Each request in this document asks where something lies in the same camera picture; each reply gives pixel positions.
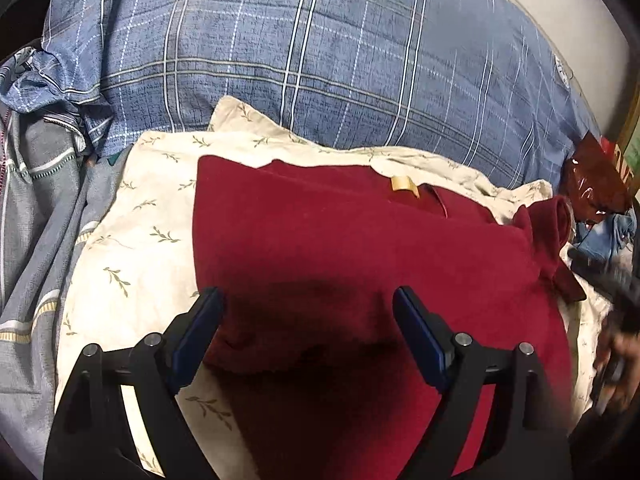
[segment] plaid pattern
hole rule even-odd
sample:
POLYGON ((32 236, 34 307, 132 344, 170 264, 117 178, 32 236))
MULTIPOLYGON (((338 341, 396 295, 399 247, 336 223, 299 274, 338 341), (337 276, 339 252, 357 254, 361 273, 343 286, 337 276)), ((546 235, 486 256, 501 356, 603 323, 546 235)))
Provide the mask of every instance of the plaid pattern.
POLYGON ((42 46, 0 98, 78 113, 101 155, 204 128, 224 94, 325 146, 420 148, 510 188, 557 187, 598 134, 506 0, 52 0, 42 46))

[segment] human hand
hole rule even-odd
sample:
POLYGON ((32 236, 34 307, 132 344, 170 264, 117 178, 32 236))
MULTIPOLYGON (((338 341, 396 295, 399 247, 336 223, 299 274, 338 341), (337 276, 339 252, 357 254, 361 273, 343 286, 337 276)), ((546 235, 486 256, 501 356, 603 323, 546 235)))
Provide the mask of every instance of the human hand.
POLYGON ((626 410, 640 384, 640 334, 615 332, 603 323, 593 363, 597 371, 607 365, 612 349, 625 359, 625 368, 617 384, 603 386, 596 405, 600 413, 605 409, 614 412, 626 410))

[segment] crumpled blue fabric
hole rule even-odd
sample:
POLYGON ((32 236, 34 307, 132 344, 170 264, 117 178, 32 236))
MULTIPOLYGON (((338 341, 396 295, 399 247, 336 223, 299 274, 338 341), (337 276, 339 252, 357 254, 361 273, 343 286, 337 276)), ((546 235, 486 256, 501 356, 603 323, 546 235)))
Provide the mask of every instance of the crumpled blue fabric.
POLYGON ((591 229, 584 223, 576 224, 574 247, 591 258, 609 261, 636 234, 636 212, 611 214, 591 229))
POLYGON ((42 47, 0 68, 0 100, 101 156, 206 128, 225 94, 323 146, 427 150, 510 189, 557 189, 599 135, 508 0, 51 0, 42 47))

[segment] blue denim cloth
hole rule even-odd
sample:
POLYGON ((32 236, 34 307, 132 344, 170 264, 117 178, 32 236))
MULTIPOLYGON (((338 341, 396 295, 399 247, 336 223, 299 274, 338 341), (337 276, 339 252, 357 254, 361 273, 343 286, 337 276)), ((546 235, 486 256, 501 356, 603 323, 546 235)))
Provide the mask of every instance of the blue denim cloth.
POLYGON ((557 189, 599 136, 507 0, 52 0, 42 46, 0 71, 0 100, 75 123, 100 155, 205 128, 224 94, 325 146, 420 148, 509 188, 557 189))
POLYGON ((624 215, 607 215, 591 229, 584 222, 576 224, 574 247, 592 258, 609 261, 636 234, 636 213, 633 208, 624 215))

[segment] yellow tag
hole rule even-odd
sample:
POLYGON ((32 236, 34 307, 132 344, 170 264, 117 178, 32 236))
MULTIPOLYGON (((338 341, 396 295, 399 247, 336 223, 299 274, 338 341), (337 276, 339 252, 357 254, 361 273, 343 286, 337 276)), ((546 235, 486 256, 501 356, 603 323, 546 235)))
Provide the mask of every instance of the yellow tag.
POLYGON ((391 189, 393 189, 394 191, 398 191, 399 189, 405 189, 405 190, 411 191, 416 198, 420 198, 420 192, 418 192, 418 188, 414 184, 414 181, 411 180, 411 178, 406 175, 392 176, 391 189))

